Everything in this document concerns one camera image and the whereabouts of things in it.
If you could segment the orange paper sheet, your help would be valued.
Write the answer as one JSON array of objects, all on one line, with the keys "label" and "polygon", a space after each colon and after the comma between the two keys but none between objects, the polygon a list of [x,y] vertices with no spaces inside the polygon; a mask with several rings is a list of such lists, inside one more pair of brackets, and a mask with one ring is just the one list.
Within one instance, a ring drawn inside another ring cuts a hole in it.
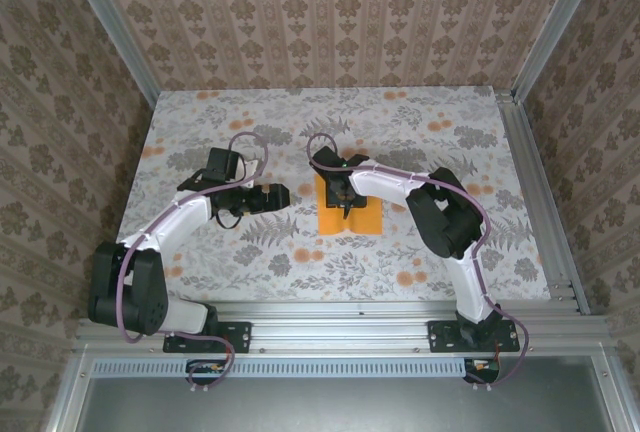
[{"label": "orange paper sheet", "polygon": [[367,205],[364,208],[353,208],[344,219],[342,209],[327,206],[326,184],[318,175],[315,176],[315,192],[318,233],[321,236],[337,235],[343,232],[357,235],[382,234],[383,207],[380,199],[367,197]]}]

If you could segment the grey metal sheet panel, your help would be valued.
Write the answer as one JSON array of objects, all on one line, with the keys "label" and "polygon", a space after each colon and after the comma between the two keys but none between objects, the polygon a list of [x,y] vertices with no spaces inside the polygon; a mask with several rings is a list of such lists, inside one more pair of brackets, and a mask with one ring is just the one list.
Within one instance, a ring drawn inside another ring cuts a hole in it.
[{"label": "grey metal sheet panel", "polygon": [[590,379],[98,379],[78,432],[613,432]]}]

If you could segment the small black connector box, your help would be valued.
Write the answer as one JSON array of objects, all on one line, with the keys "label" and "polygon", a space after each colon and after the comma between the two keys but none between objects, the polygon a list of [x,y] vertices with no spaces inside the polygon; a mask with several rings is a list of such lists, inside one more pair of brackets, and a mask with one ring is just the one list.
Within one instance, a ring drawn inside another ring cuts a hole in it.
[{"label": "small black connector box", "polygon": [[465,376],[463,379],[470,384],[493,384],[500,374],[498,359],[465,359]]},{"label": "small black connector box", "polygon": [[193,390],[208,389],[225,374],[227,362],[223,359],[190,360],[186,363],[186,381]]}]

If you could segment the long aluminium frame rail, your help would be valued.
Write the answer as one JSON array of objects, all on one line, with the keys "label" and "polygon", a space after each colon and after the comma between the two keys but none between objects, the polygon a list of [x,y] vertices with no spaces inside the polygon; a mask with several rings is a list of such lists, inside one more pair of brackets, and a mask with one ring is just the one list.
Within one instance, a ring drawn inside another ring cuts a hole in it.
[{"label": "long aluminium frame rail", "polygon": [[[454,304],[435,302],[222,302],[223,321],[252,325],[251,357],[426,357],[427,325],[451,319]],[[506,301],[521,321],[522,351],[534,356],[590,356],[610,351],[613,340],[601,316],[583,315],[568,297]]]}]

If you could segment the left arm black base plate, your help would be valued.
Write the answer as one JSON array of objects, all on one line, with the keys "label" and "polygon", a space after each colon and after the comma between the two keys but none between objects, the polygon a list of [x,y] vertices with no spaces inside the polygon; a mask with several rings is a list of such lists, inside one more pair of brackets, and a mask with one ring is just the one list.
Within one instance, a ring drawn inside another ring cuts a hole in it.
[{"label": "left arm black base plate", "polygon": [[230,348],[213,337],[227,341],[236,353],[249,352],[252,335],[250,322],[218,322],[213,327],[206,327],[198,334],[180,332],[164,338],[163,351],[170,354],[222,354]]}]

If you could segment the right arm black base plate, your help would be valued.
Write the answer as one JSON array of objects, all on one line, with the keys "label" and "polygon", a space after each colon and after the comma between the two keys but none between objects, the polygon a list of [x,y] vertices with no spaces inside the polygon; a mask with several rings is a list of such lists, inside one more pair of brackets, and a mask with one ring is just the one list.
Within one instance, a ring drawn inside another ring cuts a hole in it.
[{"label": "right arm black base plate", "polygon": [[461,324],[456,320],[427,323],[429,348],[434,353],[519,352],[518,333],[512,321],[494,325]]}]

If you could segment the aluminium table side rail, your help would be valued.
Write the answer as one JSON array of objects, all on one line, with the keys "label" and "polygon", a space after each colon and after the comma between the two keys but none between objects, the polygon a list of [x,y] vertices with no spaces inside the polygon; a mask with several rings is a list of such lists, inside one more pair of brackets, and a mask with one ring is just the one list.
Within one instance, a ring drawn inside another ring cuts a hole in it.
[{"label": "aluminium table side rail", "polygon": [[589,315],[591,310],[524,106],[507,89],[496,91],[496,102],[551,297],[558,302],[571,301],[577,313]]}]

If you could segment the aluminium corner post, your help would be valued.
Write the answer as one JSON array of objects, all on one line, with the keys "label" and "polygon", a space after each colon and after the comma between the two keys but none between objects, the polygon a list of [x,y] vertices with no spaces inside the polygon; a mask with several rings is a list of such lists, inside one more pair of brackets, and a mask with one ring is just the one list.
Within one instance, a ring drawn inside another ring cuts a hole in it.
[{"label": "aluminium corner post", "polygon": [[511,96],[516,104],[523,102],[531,92],[581,1],[555,1],[540,34],[511,87]]},{"label": "aluminium corner post", "polygon": [[156,107],[161,86],[145,60],[115,0],[88,0],[149,106]]}]

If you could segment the aluminium frame side bar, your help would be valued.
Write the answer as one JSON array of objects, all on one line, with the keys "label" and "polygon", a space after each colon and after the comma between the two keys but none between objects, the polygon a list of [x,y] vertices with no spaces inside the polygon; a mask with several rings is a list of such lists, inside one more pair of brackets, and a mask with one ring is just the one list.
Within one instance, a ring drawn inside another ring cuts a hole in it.
[{"label": "aluminium frame side bar", "polygon": [[45,432],[76,432],[91,382],[94,359],[73,354],[62,375]]},{"label": "aluminium frame side bar", "polygon": [[612,430],[640,432],[640,409],[620,359],[605,353],[591,359]]}]

